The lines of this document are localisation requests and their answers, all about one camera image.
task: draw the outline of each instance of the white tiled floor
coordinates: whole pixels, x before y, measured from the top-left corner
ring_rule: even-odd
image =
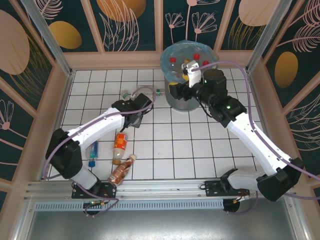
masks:
[[[222,69],[229,95],[248,106],[246,84],[237,69]],[[133,92],[137,85],[153,84],[164,89],[160,69],[77,71],[67,103],[62,129],[78,127],[105,112],[121,98],[121,91]],[[257,108],[253,119],[261,128]],[[194,179],[220,177],[231,168],[261,170],[259,162],[235,135],[199,107],[180,112],[159,96],[154,110],[143,117],[140,128],[129,127],[124,158],[135,154],[137,160],[125,180]],[[116,131],[99,140],[99,157],[91,170],[101,180],[108,179],[112,165]],[[82,157],[83,164],[88,161]],[[57,174],[52,168],[50,176]]]

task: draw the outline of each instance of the brown plastic bottle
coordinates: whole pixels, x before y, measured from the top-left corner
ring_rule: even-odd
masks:
[[[121,163],[109,176],[108,181],[116,187],[122,183],[125,176],[128,174],[130,167],[137,159],[136,155],[131,154],[125,162]]]

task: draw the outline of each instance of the red bottle cap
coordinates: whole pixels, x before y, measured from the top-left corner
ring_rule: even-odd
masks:
[[[199,54],[199,53],[195,53],[195,54],[193,55],[193,59],[194,59],[194,60],[199,60],[199,59],[200,59],[200,54]]]

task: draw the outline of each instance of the metal base plate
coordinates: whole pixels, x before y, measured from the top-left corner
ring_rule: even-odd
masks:
[[[72,199],[93,199],[92,196],[86,194],[83,192],[76,184],[73,185],[72,187]],[[109,182],[104,182],[101,185],[100,191],[97,193],[97,196],[102,197],[102,198],[115,198],[117,193],[117,188],[113,186]]]
[[[239,189],[231,189],[229,193],[227,193],[221,186],[220,180],[214,181],[205,181],[205,194],[207,197],[233,197],[233,196],[241,196],[243,193]],[[250,194],[250,191],[247,189],[243,189],[247,194]]]

